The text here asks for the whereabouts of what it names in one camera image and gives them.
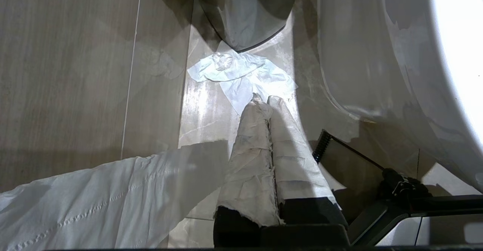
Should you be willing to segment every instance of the wall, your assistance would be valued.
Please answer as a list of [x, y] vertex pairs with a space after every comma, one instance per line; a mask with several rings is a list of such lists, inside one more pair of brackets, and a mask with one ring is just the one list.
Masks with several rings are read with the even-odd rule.
[[192, 5], [0, 0], [0, 192], [177, 148]]

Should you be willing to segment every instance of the tile floor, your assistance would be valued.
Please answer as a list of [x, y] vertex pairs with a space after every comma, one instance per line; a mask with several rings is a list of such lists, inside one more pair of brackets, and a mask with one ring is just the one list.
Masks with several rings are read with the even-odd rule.
[[[393, 167], [431, 185], [448, 187], [457, 182], [451, 194], [477, 193], [423, 155], [398, 129], [364, 123], [338, 112], [324, 95], [317, 53], [317, 0], [296, 0], [285, 28], [249, 53], [267, 57], [287, 71], [299, 88], [288, 101], [288, 108], [303, 129], [307, 140], [316, 145], [321, 129], [343, 139], [380, 165]], [[189, 68], [216, 51], [220, 42], [207, 21], [198, 0], [194, 0], [188, 47]], [[179, 135], [179, 146], [226, 139], [232, 145], [239, 116], [231, 108], [219, 84], [197, 83], [187, 74]], [[331, 144], [321, 161], [321, 170], [333, 188], [348, 220], [355, 218], [373, 201], [381, 181], [380, 171], [338, 144]], [[448, 186], [440, 183], [445, 175]], [[213, 214], [219, 189], [201, 201], [169, 234], [168, 247], [212, 247]]]
[[[198, 0], [1, 1], [0, 192], [121, 155], [219, 139], [233, 144], [240, 118], [219, 85], [185, 75], [220, 42]], [[324, 128], [435, 194], [479, 194], [419, 154], [398, 129], [352, 120], [331, 105], [316, 8], [316, 0], [297, 0], [283, 31], [250, 50], [295, 79], [288, 107], [311, 145]], [[320, 167], [347, 219], [371, 203], [381, 180], [373, 166], [331, 144]], [[212, 246], [218, 192], [160, 246]]]
[[0, 192], [176, 148], [193, 0], [0, 1]]

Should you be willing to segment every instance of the paper towel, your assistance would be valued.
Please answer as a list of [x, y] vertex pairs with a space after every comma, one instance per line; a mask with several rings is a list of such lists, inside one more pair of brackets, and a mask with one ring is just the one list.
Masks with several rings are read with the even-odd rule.
[[273, 108], [270, 119], [273, 143], [273, 166], [277, 202], [286, 199], [327, 197], [337, 203], [329, 184], [317, 166], [308, 142], [295, 124], [282, 98], [270, 96]]
[[155, 248], [223, 183], [226, 141], [35, 180], [0, 194], [0, 249]]
[[249, 53], [237, 53], [221, 41], [217, 52], [188, 69], [197, 82], [219, 82], [235, 111], [241, 115], [252, 93], [267, 102], [270, 95], [288, 99], [297, 89], [293, 79], [270, 60]]
[[268, 127], [271, 114], [272, 108], [254, 93], [241, 114], [217, 203], [260, 226], [280, 224]]

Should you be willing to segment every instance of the tissue paper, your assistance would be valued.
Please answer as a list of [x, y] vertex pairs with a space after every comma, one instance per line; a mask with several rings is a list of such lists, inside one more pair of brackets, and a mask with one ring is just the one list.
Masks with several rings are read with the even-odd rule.
[[35, 180], [0, 194], [0, 249], [155, 248], [223, 183], [226, 141]]
[[268, 127], [271, 114], [272, 108], [254, 94], [241, 114], [217, 203], [260, 226], [280, 224]]
[[273, 108], [270, 119], [273, 143], [273, 166], [277, 202], [286, 199], [327, 197], [337, 203], [329, 184], [317, 166], [308, 142], [295, 124], [282, 98], [270, 96]]
[[293, 79], [267, 58], [238, 54], [223, 41], [217, 52], [193, 65], [188, 73], [197, 82], [219, 82], [239, 115], [252, 99], [252, 93], [267, 102], [270, 95], [288, 99], [297, 89]]

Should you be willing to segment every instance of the stainless steel trash can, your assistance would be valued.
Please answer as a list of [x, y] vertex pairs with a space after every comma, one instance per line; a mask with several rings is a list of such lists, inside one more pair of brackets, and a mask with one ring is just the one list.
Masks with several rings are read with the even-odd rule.
[[295, 0], [200, 0], [208, 20], [234, 50], [252, 48], [279, 32]]

